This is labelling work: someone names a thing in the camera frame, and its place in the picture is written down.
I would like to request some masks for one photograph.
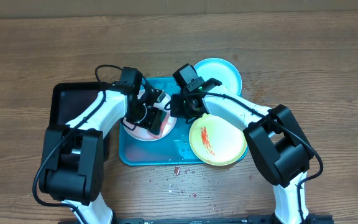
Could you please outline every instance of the yellow plate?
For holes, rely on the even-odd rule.
[[[204,114],[191,125],[189,142],[199,159],[215,166],[236,162],[247,148],[242,131],[211,114]]]

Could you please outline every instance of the red spot on table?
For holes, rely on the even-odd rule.
[[[180,167],[175,167],[175,169],[173,170],[173,173],[175,175],[179,175],[180,174]]]
[[[215,156],[215,152],[212,149],[212,145],[209,141],[208,133],[206,127],[201,128],[201,139],[203,140],[203,145],[206,148],[208,153],[211,153],[212,156]]]

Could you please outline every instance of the pink object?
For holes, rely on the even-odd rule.
[[[144,94],[144,90],[141,90],[141,91],[139,91],[139,94],[137,95],[137,97],[140,98],[143,94]],[[164,109],[164,106],[170,100],[171,100],[171,97],[168,94],[166,94],[165,98],[161,101],[161,103],[154,103],[154,105],[153,105],[153,107],[156,107],[156,108],[166,112],[165,118],[161,123],[161,129],[160,129],[159,135],[152,134],[149,130],[140,128],[140,127],[136,127],[135,130],[133,130],[133,131],[124,127],[125,131],[127,131],[127,133],[130,136],[132,136],[133,138],[136,138],[141,141],[155,141],[155,140],[164,138],[167,134],[169,134],[169,132],[172,131],[173,127],[175,126],[175,123],[177,122],[176,118],[171,117],[169,110]],[[124,124],[126,124],[130,128],[134,127],[133,124],[129,124],[127,122],[126,118],[124,118]]]

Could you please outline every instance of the white plastic part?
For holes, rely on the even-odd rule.
[[[290,185],[285,188],[281,185],[273,186],[274,197],[276,199],[276,209],[274,213],[283,224],[301,223],[296,185],[299,181],[305,179],[306,176],[307,172],[298,174],[290,181]],[[305,184],[302,184],[301,189],[301,206],[303,218],[306,219],[309,215],[309,210],[306,208],[305,203]]]
[[[263,115],[267,115],[267,111],[270,109],[267,106],[259,106],[241,96],[237,96],[224,85],[216,86],[208,91],[208,93],[219,93],[231,96]],[[260,120],[259,116],[252,114],[238,103],[223,97],[206,95],[203,98],[203,103],[210,114],[225,119],[241,131],[248,127],[249,123]]]
[[[103,92],[98,93],[98,97],[95,101],[75,119],[67,122],[67,125],[70,127],[76,126],[79,122],[83,120],[85,116],[90,114],[101,102],[103,99]],[[127,96],[123,95],[117,91],[106,90],[106,101],[103,103],[102,107],[95,112],[89,120],[81,125],[79,129],[88,130],[95,129],[103,132],[103,138],[106,137],[107,133],[110,131],[114,123],[121,119],[127,113]]]
[[[112,210],[104,202],[101,193],[99,193],[96,200],[89,203],[88,206],[71,200],[64,200],[62,203],[69,203],[78,207],[86,222],[89,224],[111,224],[112,222]],[[78,214],[76,212],[74,214],[80,223],[83,224]]]

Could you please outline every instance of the wooden table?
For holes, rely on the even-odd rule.
[[[57,83],[94,81],[103,63],[167,77],[209,57],[239,69],[244,98],[293,111],[324,161],[323,175],[306,184],[310,212],[358,223],[358,11],[0,20],[0,223],[73,218],[31,194]],[[101,72],[106,81],[118,76]],[[111,138],[102,192],[118,217],[274,211],[272,186],[250,154],[228,167],[181,166],[194,173],[174,176],[173,166],[125,165],[117,126]],[[309,174],[317,169],[314,159]]]

